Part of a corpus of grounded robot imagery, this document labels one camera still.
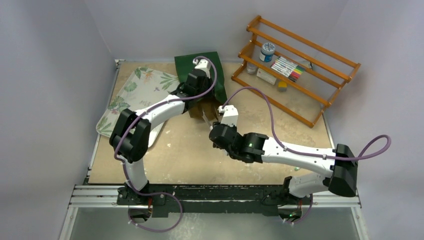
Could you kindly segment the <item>green paper bag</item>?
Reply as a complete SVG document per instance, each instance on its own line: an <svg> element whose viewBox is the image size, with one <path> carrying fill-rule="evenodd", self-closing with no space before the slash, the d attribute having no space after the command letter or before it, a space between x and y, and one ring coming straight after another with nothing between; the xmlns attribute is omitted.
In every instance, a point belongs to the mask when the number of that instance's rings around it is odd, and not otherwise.
<svg viewBox="0 0 424 240"><path fill-rule="evenodd" d="M205 59L211 63L210 79L212 80L212 98L198 101L194 107L188 110L189 116L195 119L201 119L203 112L209 120L218 118L218 107L227 100L225 89L225 77L221 60L216 51L193 53L187 55L178 55L174 57L175 69L180 83L187 80L191 71L201 71L194 69L193 59Z"/></svg>

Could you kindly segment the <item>metal tongs with white handle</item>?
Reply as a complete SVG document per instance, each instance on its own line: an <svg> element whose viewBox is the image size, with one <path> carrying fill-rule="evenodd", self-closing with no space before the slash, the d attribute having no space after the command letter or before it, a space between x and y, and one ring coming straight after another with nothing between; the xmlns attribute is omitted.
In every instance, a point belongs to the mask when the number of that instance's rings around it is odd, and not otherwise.
<svg viewBox="0 0 424 240"><path fill-rule="evenodd" d="M213 123L208 119L205 112L202 113L202 119L204 120L204 122L207 124L209 130L211 131L213 129Z"/></svg>

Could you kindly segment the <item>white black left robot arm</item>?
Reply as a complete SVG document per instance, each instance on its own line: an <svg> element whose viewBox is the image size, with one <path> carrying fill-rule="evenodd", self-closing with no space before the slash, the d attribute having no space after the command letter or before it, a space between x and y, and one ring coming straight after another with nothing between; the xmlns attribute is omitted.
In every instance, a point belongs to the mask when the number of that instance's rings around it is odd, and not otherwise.
<svg viewBox="0 0 424 240"><path fill-rule="evenodd" d="M214 95L216 78L204 70L192 70L185 82L159 102L141 110L123 110L109 138L114 158L120 161L125 177L123 197L142 205L164 191L151 192L144 167L152 129L192 109L200 100Z"/></svg>

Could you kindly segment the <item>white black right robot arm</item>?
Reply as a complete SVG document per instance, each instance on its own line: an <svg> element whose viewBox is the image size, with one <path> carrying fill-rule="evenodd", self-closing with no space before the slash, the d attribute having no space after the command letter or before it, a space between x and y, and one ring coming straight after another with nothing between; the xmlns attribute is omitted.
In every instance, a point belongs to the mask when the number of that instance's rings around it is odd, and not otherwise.
<svg viewBox="0 0 424 240"><path fill-rule="evenodd" d="M309 194L329 191L352 198L357 194L358 164L338 159L331 148L313 148L284 144L265 134L250 132L241 135L235 126L216 123L209 132L214 148L246 164L283 164L309 170L304 176L287 177L280 196L288 204Z"/></svg>

